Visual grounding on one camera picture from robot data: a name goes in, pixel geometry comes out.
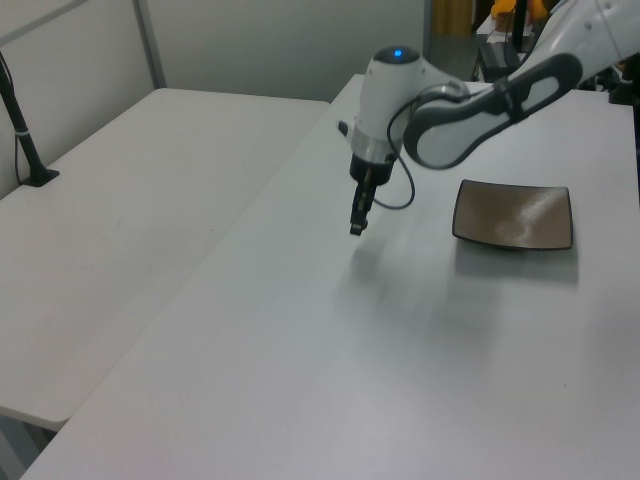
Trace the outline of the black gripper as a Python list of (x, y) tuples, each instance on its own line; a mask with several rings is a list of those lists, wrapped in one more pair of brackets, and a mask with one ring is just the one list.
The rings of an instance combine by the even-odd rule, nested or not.
[(353, 154), (349, 167), (356, 186), (350, 216), (350, 234), (360, 236), (368, 226), (368, 215), (375, 200), (375, 188), (386, 184), (396, 158), (387, 155), (382, 163), (372, 163)]

